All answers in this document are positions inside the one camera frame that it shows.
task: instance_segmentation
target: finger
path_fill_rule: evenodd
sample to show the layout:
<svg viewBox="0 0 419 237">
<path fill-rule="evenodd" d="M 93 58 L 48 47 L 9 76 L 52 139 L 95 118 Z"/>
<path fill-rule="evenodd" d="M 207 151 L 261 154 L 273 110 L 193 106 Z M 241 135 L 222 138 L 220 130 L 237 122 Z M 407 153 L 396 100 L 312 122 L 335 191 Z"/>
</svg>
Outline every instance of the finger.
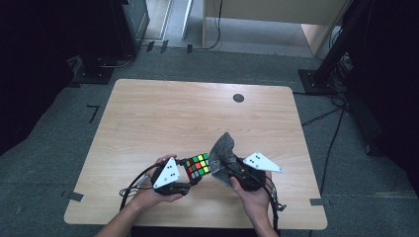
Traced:
<svg viewBox="0 0 419 237">
<path fill-rule="evenodd" d="M 271 171 L 265 171 L 266 177 L 272 180 L 272 172 Z"/>
<path fill-rule="evenodd" d="M 233 186 L 233 190 L 237 194 L 240 194 L 243 191 L 243 189 L 240 186 L 240 183 L 238 183 L 238 180 L 235 177 L 230 177 L 230 182 L 231 182 L 231 185 Z"/>
<path fill-rule="evenodd" d="M 167 159 L 169 159 L 169 158 L 171 158 L 171 157 L 176 158 L 176 157 L 177 157 L 177 155 L 176 155 L 176 154 L 167 154 L 167 155 L 165 155 L 165 156 L 162 156 L 162 157 L 160 157 L 160 158 L 158 158 L 158 159 L 156 160 L 155 164 L 160 163 L 160 162 L 163 162 L 163 161 L 165 161 L 165 160 L 167 160 Z M 156 170 L 156 168 L 153 168 L 153 169 L 149 170 L 147 173 L 145 173 L 145 175 L 147 175 L 147 176 L 150 176 L 150 177 L 151 177 L 151 176 L 154 174 L 154 171 L 155 171 L 155 170 Z"/>
<path fill-rule="evenodd" d="M 168 197 L 167 201 L 173 202 L 173 201 L 175 201 L 177 199 L 180 199 L 182 197 L 183 197 L 183 195 L 181 195 L 181 194 L 171 195 L 171 196 Z"/>
</svg>

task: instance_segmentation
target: person's right hand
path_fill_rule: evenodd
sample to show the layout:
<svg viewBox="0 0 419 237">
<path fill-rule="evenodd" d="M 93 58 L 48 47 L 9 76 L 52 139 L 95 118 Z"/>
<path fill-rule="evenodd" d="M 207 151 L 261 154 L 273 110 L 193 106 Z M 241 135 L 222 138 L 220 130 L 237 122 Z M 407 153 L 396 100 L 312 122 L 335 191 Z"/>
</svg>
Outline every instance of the person's right hand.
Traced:
<svg viewBox="0 0 419 237">
<path fill-rule="evenodd" d="M 266 177 L 271 179 L 271 172 L 266 172 Z M 266 178 L 266 183 L 270 184 L 271 181 L 269 181 L 268 178 Z M 236 178 L 231 177 L 230 181 L 234 191 L 241 198 L 244 211 L 246 211 L 247 216 L 249 216 L 249 219 L 252 222 L 258 236 L 278 236 L 278 233 L 275 232 L 269 222 L 268 208 L 270 197 L 266 191 L 263 188 L 260 188 L 255 192 L 246 192 L 241 188 L 240 183 Z"/>
<path fill-rule="evenodd" d="M 271 179 L 271 172 L 266 172 L 266 176 Z M 234 191 L 240 196 L 244 210 L 247 216 L 252 220 L 254 218 L 267 217 L 270 198 L 264 189 L 255 192 L 244 191 L 236 178 L 230 178 Z"/>
</svg>

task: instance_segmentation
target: wrist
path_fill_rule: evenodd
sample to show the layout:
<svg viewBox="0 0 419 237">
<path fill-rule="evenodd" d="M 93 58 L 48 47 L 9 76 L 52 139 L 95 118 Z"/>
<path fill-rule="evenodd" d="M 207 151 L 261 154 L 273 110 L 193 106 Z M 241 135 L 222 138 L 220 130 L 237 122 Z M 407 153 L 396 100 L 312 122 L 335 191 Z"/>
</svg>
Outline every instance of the wrist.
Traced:
<svg viewBox="0 0 419 237">
<path fill-rule="evenodd" d="M 128 208 L 130 211 L 136 213 L 136 214 L 140 214 L 141 212 L 143 212 L 144 210 L 146 210 L 145 206 L 143 204 L 141 204 L 141 202 L 139 201 L 135 201 L 134 199 L 132 199 L 127 205 L 126 208 Z"/>
</svg>

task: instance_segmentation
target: white triangular marker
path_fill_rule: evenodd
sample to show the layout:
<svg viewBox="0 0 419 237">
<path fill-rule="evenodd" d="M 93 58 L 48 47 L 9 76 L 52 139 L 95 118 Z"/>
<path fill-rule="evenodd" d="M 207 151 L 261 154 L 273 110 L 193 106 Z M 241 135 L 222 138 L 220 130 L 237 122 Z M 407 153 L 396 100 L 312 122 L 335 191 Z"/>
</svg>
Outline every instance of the white triangular marker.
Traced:
<svg viewBox="0 0 419 237">
<path fill-rule="evenodd" d="M 160 176 L 154 183 L 153 188 L 158 189 L 162 186 L 168 185 L 172 182 L 179 180 L 179 178 L 180 175 L 178 167 L 176 166 L 175 158 L 171 157 L 169 161 L 166 163 L 166 166 L 164 166 L 163 170 L 161 171 Z"/>
<path fill-rule="evenodd" d="M 249 157 L 244 159 L 243 162 L 247 166 L 255 168 L 256 170 L 283 172 L 283 168 L 272 162 L 259 151 L 251 154 Z"/>
</svg>

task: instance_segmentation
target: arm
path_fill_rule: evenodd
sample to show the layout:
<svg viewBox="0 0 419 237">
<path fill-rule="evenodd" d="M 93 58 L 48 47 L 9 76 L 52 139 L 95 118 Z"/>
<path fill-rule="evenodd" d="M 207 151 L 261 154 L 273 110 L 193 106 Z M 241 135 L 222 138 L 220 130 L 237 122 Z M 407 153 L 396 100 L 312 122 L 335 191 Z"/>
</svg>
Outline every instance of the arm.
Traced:
<svg viewBox="0 0 419 237">
<path fill-rule="evenodd" d="M 166 155 L 157 159 L 157 162 L 176 157 L 174 154 Z M 148 176 L 152 176 L 155 169 L 151 170 Z M 142 187 L 151 187 L 151 182 L 148 179 L 144 182 Z M 122 236 L 125 237 L 129 233 L 136 218 L 145 210 L 150 209 L 161 201 L 172 202 L 181 198 L 182 195 L 162 196 L 156 193 L 153 189 L 138 190 L 135 197 L 124 207 L 99 233 L 97 237 L 103 236 Z"/>
<path fill-rule="evenodd" d="M 267 172 L 267 177 L 271 178 L 271 176 L 271 172 Z M 230 181 L 234 191 L 241 198 L 244 211 L 252 222 L 256 234 L 259 237 L 278 236 L 269 222 L 268 207 L 270 200 L 265 190 L 259 189 L 256 192 L 246 192 L 234 177 L 231 177 Z"/>
</svg>

